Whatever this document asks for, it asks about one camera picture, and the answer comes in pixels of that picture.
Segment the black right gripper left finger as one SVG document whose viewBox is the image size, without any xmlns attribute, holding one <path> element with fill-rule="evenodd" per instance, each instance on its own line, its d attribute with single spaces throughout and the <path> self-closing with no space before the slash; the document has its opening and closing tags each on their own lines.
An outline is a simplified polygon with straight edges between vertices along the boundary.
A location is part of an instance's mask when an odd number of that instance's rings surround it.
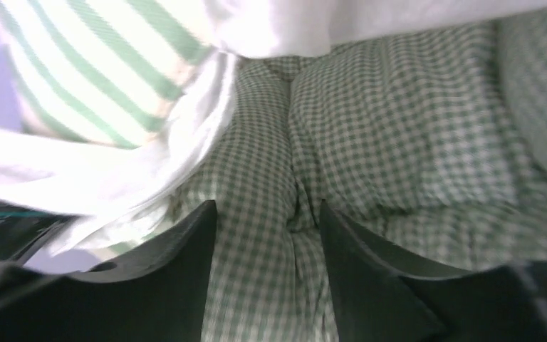
<svg viewBox="0 0 547 342">
<path fill-rule="evenodd" d="M 0 341 L 199 341 L 216 231 L 208 200 L 89 271 L 0 261 Z"/>
</svg>

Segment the green checked pet cushion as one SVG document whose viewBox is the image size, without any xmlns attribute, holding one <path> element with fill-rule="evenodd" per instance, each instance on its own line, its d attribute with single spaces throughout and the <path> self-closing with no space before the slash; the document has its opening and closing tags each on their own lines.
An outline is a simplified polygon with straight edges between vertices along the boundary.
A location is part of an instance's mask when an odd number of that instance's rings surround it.
<svg viewBox="0 0 547 342">
<path fill-rule="evenodd" d="M 547 261 L 547 9 L 245 63 L 172 195 L 217 231 L 199 341 L 341 341 L 321 204 L 466 271 Z"/>
</svg>

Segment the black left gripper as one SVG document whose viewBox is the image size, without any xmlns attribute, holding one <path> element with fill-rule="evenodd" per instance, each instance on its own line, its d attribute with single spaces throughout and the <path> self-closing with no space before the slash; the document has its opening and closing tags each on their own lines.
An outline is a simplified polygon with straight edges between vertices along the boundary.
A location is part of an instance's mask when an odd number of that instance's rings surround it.
<svg viewBox="0 0 547 342">
<path fill-rule="evenodd" d="M 0 261 L 28 261 L 72 219 L 0 202 Z"/>
</svg>

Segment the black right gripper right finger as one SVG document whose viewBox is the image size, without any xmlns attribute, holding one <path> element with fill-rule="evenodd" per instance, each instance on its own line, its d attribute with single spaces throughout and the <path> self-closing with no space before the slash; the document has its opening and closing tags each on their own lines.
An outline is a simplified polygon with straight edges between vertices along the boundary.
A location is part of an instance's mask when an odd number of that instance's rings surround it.
<svg viewBox="0 0 547 342">
<path fill-rule="evenodd" d="M 319 228 L 341 341 L 547 341 L 547 261 L 454 268 L 326 203 Z"/>
</svg>

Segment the green striped pet tent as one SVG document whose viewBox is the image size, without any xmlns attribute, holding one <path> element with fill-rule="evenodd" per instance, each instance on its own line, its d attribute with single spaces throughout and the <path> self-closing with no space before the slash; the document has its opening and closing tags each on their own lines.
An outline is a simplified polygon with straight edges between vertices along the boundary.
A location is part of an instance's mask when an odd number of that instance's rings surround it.
<svg viewBox="0 0 547 342">
<path fill-rule="evenodd" d="M 242 57 L 547 9 L 547 1 L 0 1 L 24 133 L 0 129 L 0 200 L 84 218 L 56 243 L 140 238 L 231 120 Z"/>
</svg>

